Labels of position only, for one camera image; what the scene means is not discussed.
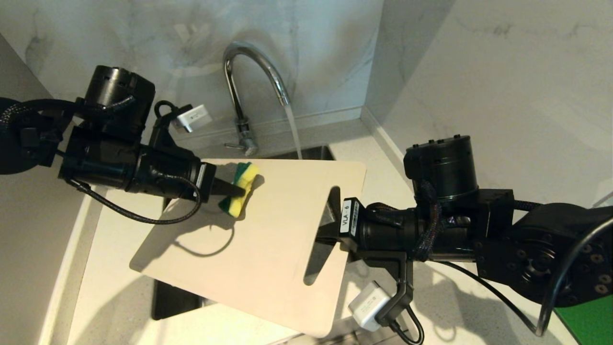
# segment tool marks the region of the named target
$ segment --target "white countertop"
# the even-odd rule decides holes
[[[397,208],[414,206],[413,193],[406,179],[394,168],[360,120],[309,128],[300,135],[305,147],[329,144],[337,160],[361,161],[367,165],[360,199],[364,204],[380,201]],[[285,133],[262,138],[259,142],[263,147],[291,148],[291,137]],[[214,147],[196,154],[204,158],[220,157],[217,154],[220,150]],[[158,217],[162,211],[161,199],[155,196],[112,190],[107,193],[107,198],[147,217]],[[153,280],[128,267],[151,226],[129,219],[121,224],[108,224],[105,222],[108,212],[112,211],[102,210],[91,245],[69,345],[275,344],[298,335],[294,330],[223,304],[213,304],[164,320],[152,320]],[[372,280],[394,293],[394,282],[382,269],[369,268],[362,262],[347,266],[337,307],[338,321],[331,335],[347,333],[357,327],[347,305]],[[424,326],[427,344],[576,343],[556,316],[552,317],[547,335],[535,337],[485,288],[445,266],[415,263],[414,285],[414,310]],[[536,319],[537,304],[509,288],[494,285]],[[387,328],[357,334],[361,344],[374,344],[391,336]]]

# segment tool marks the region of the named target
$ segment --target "marble wall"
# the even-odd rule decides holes
[[[610,1],[386,0],[379,32],[366,106],[399,149],[469,134],[481,187],[613,190]]]
[[[0,33],[55,98],[83,96],[98,64],[138,72],[156,99],[204,103],[233,129],[222,70],[233,40],[262,49],[280,71],[298,116],[364,104],[383,0],[130,0],[0,2]],[[258,66],[237,58],[254,123],[284,118]]]

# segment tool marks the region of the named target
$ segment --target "chrome faucet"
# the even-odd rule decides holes
[[[281,80],[279,72],[262,51],[246,42],[232,42],[227,46],[224,52],[224,69],[226,71],[226,80],[232,97],[232,104],[234,104],[234,109],[236,110],[238,145],[226,144],[226,147],[242,149],[245,151],[245,156],[252,156],[257,153],[257,143],[249,128],[249,119],[243,114],[243,108],[240,104],[238,93],[236,92],[232,71],[234,57],[241,54],[251,58],[264,70],[275,89],[276,96],[282,107],[289,106],[289,95],[287,94],[285,85],[283,85],[283,80]]]

